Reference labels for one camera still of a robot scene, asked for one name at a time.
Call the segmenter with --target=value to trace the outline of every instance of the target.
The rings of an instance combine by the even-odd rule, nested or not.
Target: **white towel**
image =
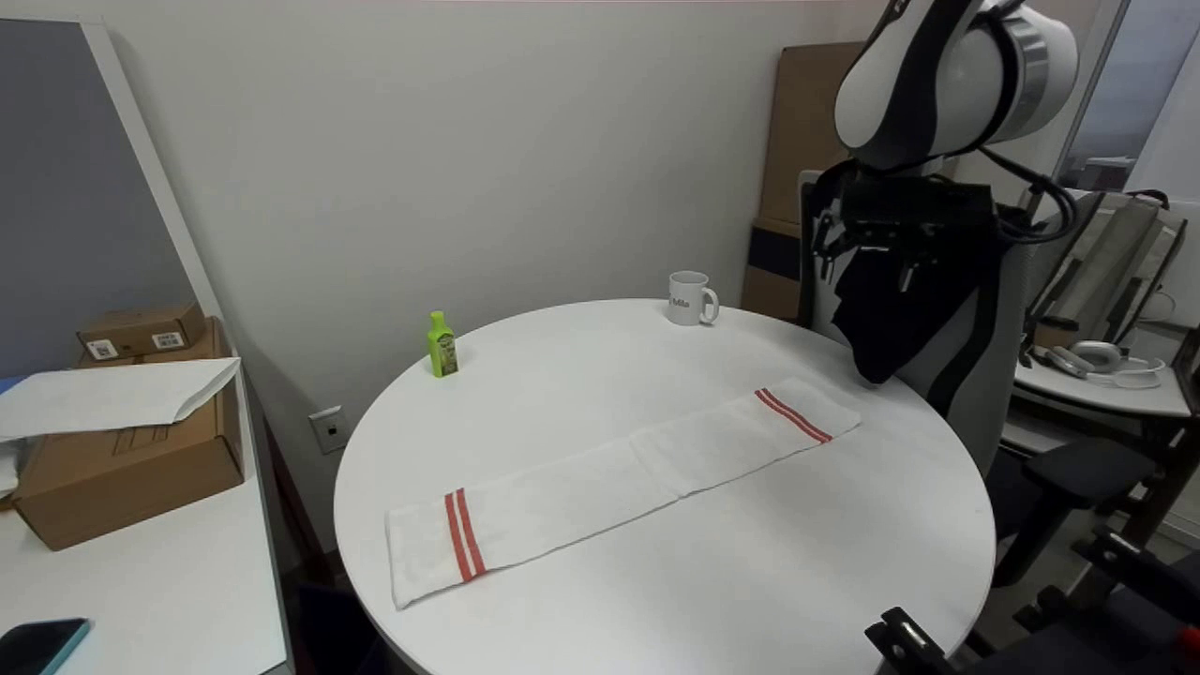
[[[859,414],[815,388],[779,384],[527,473],[395,509],[385,514],[395,603],[409,608],[534,564],[797,450],[826,445],[855,425]]]

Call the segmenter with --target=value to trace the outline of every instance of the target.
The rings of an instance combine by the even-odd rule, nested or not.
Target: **smartphone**
[[[4,675],[51,675],[87,638],[89,618],[21,624],[0,638]]]

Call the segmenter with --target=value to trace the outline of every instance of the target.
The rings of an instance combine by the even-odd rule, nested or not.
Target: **round white table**
[[[675,326],[660,299],[491,323],[462,370],[412,365],[366,410],[334,525],[379,630],[446,675],[855,675],[864,638],[907,608],[944,648],[984,613],[994,514],[980,470],[907,388],[859,388],[839,346],[725,306]],[[589,450],[752,388],[836,388],[864,425],[831,445],[399,613],[385,509]]]

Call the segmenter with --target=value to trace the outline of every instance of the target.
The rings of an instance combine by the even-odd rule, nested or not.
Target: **white paper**
[[[0,441],[186,420],[236,376],[236,358],[42,370],[0,393]]]

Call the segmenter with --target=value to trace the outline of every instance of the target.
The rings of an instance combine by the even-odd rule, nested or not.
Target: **cardboard box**
[[[144,360],[152,351],[177,351],[204,340],[207,318],[196,304],[146,311],[146,314],[110,314],[79,331],[79,346],[89,360]]]
[[[221,326],[197,358],[221,358]],[[46,546],[72,546],[240,483],[236,388],[170,429],[47,434],[30,445],[12,496]]]
[[[777,59],[774,121],[764,139],[757,225],[797,238],[797,176],[826,173],[849,151],[831,105],[864,44],[794,44]]]
[[[864,44],[797,44],[777,59],[757,218],[749,221],[744,276],[744,306],[749,311],[784,323],[809,318],[815,289],[797,281],[797,188],[804,176],[822,176],[849,156],[831,126],[831,103],[859,53]]]
[[[227,340],[217,318],[204,318],[204,339],[196,346],[172,351],[146,351],[144,365],[170,365],[170,360],[217,360],[227,358]]]

